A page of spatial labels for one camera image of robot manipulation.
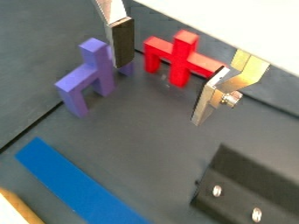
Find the blue block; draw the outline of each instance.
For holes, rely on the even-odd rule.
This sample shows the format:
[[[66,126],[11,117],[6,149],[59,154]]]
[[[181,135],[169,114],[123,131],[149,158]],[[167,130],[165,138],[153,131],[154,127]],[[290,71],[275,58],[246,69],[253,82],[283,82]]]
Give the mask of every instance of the blue block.
[[[122,66],[118,71],[125,74],[126,76],[131,76],[135,72],[135,64],[134,61],[131,61],[129,64]]]
[[[39,137],[16,159],[89,223],[150,223]]]
[[[81,46],[85,64],[66,75],[55,86],[59,90],[67,108],[78,116],[83,117],[89,112],[82,90],[93,86],[95,91],[107,96],[117,88],[111,48],[101,40],[91,38]]]

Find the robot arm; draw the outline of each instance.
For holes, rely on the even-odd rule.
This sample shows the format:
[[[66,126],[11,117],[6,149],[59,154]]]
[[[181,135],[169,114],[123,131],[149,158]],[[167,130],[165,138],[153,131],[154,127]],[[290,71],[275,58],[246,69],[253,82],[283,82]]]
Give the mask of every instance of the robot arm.
[[[205,122],[221,104],[231,108],[237,106],[243,96],[238,90],[258,83],[270,63],[238,50],[231,66],[231,69],[222,67],[215,72],[201,91],[191,117],[197,126]]]
[[[114,65],[123,67],[135,57],[135,20],[127,16],[122,0],[93,0],[106,24]]]

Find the purple block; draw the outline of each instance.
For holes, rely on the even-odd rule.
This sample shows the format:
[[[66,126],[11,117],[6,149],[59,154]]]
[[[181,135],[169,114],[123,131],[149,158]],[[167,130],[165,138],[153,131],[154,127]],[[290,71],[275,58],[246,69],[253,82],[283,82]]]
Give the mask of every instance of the purple block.
[[[126,76],[131,76],[135,71],[135,64],[134,61],[130,62],[127,65],[122,66],[118,71],[125,74]]]
[[[70,111],[83,117],[89,113],[89,107],[82,90],[91,85],[101,95],[107,96],[117,86],[109,44],[91,38],[79,48],[85,64],[69,73],[55,86]]]

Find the bolt head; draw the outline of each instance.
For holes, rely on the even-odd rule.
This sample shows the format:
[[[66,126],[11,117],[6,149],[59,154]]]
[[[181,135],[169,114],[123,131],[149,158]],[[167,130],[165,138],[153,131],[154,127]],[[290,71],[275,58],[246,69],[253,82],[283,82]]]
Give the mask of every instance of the bolt head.
[[[213,195],[214,197],[219,197],[221,196],[221,193],[222,193],[222,187],[219,185],[215,185],[214,186],[214,189],[213,189]]]
[[[262,211],[258,207],[255,207],[254,212],[253,212],[253,221],[255,223],[259,223],[262,220]]]

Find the red cross-shaped block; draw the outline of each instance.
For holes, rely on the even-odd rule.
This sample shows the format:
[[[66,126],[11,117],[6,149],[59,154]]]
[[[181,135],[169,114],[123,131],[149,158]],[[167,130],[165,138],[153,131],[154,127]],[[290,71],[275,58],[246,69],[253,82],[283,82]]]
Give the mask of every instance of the red cross-shaped block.
[[[210,78],[226,64],[197,53],[199,39],[199,35],[186,30],[174,35],[174,44],[157,37],[149,38],[145,41],[145,70],[155,73],[163,58],[173,63],[170,82],[175,86],[187,84],[191,71]]]

